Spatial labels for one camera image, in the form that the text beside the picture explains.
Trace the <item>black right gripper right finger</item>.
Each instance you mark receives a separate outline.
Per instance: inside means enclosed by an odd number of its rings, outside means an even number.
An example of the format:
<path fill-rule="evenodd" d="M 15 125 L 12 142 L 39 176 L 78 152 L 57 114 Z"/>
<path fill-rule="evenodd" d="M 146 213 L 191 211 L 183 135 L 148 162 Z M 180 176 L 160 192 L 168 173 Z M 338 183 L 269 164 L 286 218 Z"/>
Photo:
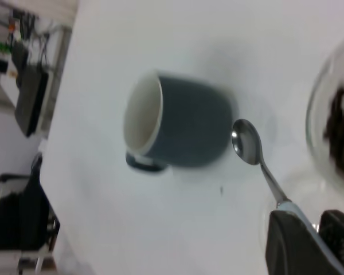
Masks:
<path fill-rule="evenodd" d="M 339 210 L 324 211 L 318 233 L 344 267 L 344 213 Z"/>

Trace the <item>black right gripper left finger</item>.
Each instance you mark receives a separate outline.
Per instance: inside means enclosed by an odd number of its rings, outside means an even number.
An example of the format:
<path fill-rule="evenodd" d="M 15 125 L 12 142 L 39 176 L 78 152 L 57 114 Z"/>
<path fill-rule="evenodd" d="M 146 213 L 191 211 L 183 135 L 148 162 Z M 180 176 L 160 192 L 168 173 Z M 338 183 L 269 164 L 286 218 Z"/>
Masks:
<path fill-rule="evenodd" d="M 269 274 L 344 274 L 314 228 L 288 211 L 270 213 L 265 261 Z"/>

